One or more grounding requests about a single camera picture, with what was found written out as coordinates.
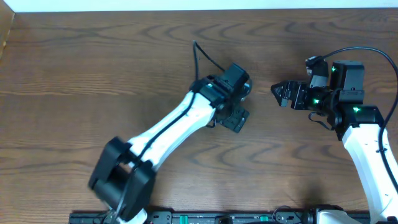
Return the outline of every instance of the white wall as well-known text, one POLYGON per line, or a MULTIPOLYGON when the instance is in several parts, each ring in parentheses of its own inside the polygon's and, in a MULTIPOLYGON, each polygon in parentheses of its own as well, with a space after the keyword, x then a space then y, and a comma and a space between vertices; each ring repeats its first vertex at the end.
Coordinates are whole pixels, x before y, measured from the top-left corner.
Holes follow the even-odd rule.
POLYGON ((4 0, 14 12, 398 7, 398 0, 4 0))

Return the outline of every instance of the robotic arm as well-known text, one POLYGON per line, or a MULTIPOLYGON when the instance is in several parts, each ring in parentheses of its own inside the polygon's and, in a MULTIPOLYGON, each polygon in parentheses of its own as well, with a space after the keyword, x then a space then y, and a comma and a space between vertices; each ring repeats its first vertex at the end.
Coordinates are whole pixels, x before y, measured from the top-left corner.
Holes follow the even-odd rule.
POLYGON ((89 188, 113 213, 113 223, 144 223, 156 172, 189 135, 219 123, 238 133, 249 113, 239 105, 249 94, 249 75, 232 64, 220 76, 195 81, 183 101, 155 126, 128 142, 110 140, 90 177, 89 188), (127 171, 121 165, 131 168, 127 171))
MULTIPOLYGON (((292 100, 293 109, 313 111, 308 116, 311 121, 314 114, 327 116, 331 128, 321 121, 315 122, 334 130, 351 155, 368 200, 371 223, 396 220, 398 194, 394 181, 398 177, 398 166, 389 147, 387 131, 381 131, 385 123, 377 106, 363 104, 363 64, 334 61, 330 86, 327 86, 329 73, 324 57, 312 57, 306 60, 306 66, 310 82, 283 81, 273 85, 271 92, 280 106, 287 106, 288 100, 292 100), (384 167, 384 158, 388 169, 384 167)), ((339 208, 315 209, 303 222, 357 223, 339 208)))

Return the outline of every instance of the wire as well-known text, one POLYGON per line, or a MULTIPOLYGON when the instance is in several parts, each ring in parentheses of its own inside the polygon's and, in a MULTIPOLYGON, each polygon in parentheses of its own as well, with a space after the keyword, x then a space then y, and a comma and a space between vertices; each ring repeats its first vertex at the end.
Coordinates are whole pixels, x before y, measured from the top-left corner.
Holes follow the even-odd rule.
POLYGON ((335 55, 335 54, 338 54, 340 52, 344 52, 344 51, 347 51, 347 50, 371 50, 373 52, 377 52, 377 53, 383 55, 387 59, 387 61, 391 64, 392 68, 394 69, 394 71, 396 73, 396 76, 397 76, 396 98, 394 100, 394 103, 392 104, 390 112, 388 112, 388 115, 386 116, 386 119, 384 120, 384 122, 383 122, 383 124, 382 124, 382 126, 380 128, 378 141, 379 141, 379 152, 380 152, 381 158, 383 160, 384 167, 386 168, 388 176, 390 177, 391 182, 392 182, 392 184, 393 184, 393 186, 396 189, 396 192, 398 194, 398 183, 397 183, 397 181, 396 181, 396 179, 394 177, 394 174, 392 173, 391 168, 390 168, 390 166, 389 166, 389 164, 387 162, 387 158, 386 158, 386 154, 385 154, 386 149, 383 147, 383 142, 382 142, 382 140, 383 140, 382 137, 383 137, 384 130, 386 129, 387 123, 390 120, 390 118, 391 118, 391 116, 392 116, 392 114, 393 114, 393 112, 394 112, 394 110, 395 110, 395 108, 397 106, 397 103, 398 103, 398 68, 397 68, 397 65, 395 65, 394 61, 390 58, 390 56, 388 56, 388 54, 384 53, 383 51, 381 51, 379 49, 375 49, 373 47, 346 47, 346 48, 343 48, 343 49, 336 50, 336 51, 334 51, 332 53, 329 53, 329 54, 327 54, 325 56, 319 57, 319 58, 316 59, 315 62, 318 62, 319 60, 324 60, 325 58, 328 58, 328 57, 330 57, 332 55, 335 55))
MULTIPOLYGON (((279 206, 277 209, 275 209, 275 211, 272 213, 272 218, 275 220, 275 222, 278 222, 278 223, 281 223, 281 222, 276 219, 276 211, 280 210, 281 208, 292 209, 292 207, 287 206, 287 205, 282 205, 282 206, 279 206)), ((293 212, 293 213, 300 220, 298 223, 294 223, 294 224, 302 223, 303 222, 303 220, 301 219, 302 217, 300 215, 298 215, 296 212, 293 212)))
POLYGON ((315 115, 315 114, 317 114, 317 112, 312 111, 312 112, 308 115, 308 118, 309 118, 310 121, 313 121, 313 122, 316 122, 316 123, 322 125, 322 127, 324 127, 325 129, 327 129, 327 130, 329 130, 329 131, 334 131, 334 130, 335 130, 335 128, 334 128, 333 126, 329 128, 324 122, 322 122, 322 121, 315 121, 314 119, 312 119, 312 116, 315 115))
POLYGON ((217 62, 215 62, 213 59, 211 59, 211 57, 209 55, 206 54, 206 52, 199 46, 199 44, 193 40, 193 57, 195 59, 195 68, 196 68, 196 74, 199 74, 199 68, 198 68, 198 59, 197 59, 197 51, 196 48, 198 50, 200 50, 200 52, 209 60, 213 63, 213 65, 216 65, 221 71, 225 71, 225 69, 223 69, 223 67, 221 67, 220 65, 217 64, 217 62))
POLYGON ((106 211, 103 213, 98 214, 94 219, 93 219, 93 224, 103 224, 106 220, 106 218, 109 216, 110 211, 106 211))
POLYGON ((334 102, 334 100, 335 100, 335 96, 336 96, 337 92, 338 92, 338 91, 341 91, 341 90, 342 90, 341 88, 336 88, 336 89, 331 93, 330 105, 329 105, 330 109, 333 108, 333 102, 334 102))
MULTIPOLYGON (((214 65, 216 65, 220 70, 225 71, 225 69, 223 69, 221 66, 219 66, 213 59, 211 59, 209 57, 209 55, 206 54, 206 52, 198 45, 198 43, 194 40, 193 41, 193 60, 195 62, 195 81, 197 81, 199 79, 199 67, 198 67, 198 57, 197 57, 197 51, 196 49, 198 49, 209 61, 211 61, 214 65)), ((189 102, 189 105, 187 106, 187 108, 178 116, 176 117, 172 122, 170 122, 168 125, 166 125, 164 128, 162 128, 158 133, 155 134, 154 137, 152 137, 147 144, 145 145, 145 147, 142 149, 141 153, 137 156, 137 161, 140 161, 141 158, 143 157, 143 155, 145 154, 145 152, 151 147, 152 143, 154 143, 154 141, 156 141, 156 139, 162 135, 167 129, 169 129, 169 127, 171 127, 173 124, 175 124, 179 119, 181 119, 183 116, 185 116, 188 111, 191 109, 193 102, 195 101, 195 96, 196 93, 192 94, 192 98, 191 101, 189 102)), ((137 166, 140 163, 137 162, 134 164, 134 167, 131 169, 131 172, 134 172, 134 170, 137 168, 137 166)), ((127 190, 130 186, 130 180, 131 178, 129 178, 123 188, 123 192, 121 195, 121 199, 118 203, 118 207, 116 209, 116 212, 114 214, 114 217, 111 220, 111 224, 115 224, 117 218, 120 216, 121 210, 122 210, 122 206, 123 206, 123 202, 124 202, 124 197, 127 194, 127 190)))

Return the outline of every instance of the green terminal block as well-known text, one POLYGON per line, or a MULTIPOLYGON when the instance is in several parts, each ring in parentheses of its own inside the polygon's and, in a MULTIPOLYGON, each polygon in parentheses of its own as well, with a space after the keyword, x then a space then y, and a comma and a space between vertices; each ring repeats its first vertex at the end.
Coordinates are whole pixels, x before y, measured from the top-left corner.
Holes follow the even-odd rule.
POLYGON ((260 222, 268 222, 268 216, 261 216, 260 222))
POLYGON ((188 224, 188 215, 180 216, 180 224, 188 224))

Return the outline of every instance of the wood grain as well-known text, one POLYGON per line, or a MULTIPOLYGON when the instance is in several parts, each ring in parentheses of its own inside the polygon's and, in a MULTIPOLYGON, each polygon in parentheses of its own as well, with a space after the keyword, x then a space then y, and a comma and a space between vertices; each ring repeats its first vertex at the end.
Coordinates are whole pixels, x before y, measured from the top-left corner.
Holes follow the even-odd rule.
MULTIPOLYGON (((175 210, 273 210, 333 203, 366 210, 349 154, 305 111, 280 108, 272 84, 306 79, 304 60, 350 45, 398 60, 397 9, 18 14, 0 63, 0 223, 66 223, 105 207, 87 181, 115 135, 138 135, 193 81, 192 40, 254 81, 241 133, 190 136, 165 162, 151 204, 175 210)), ((392 68, 371 52, 334 59, 366 66, 366 103, 383 115, 392 68)), ((200 58, 201 76, 217 73, 200 58)), ((398 120, 388 125, 398 147, 398 120)))

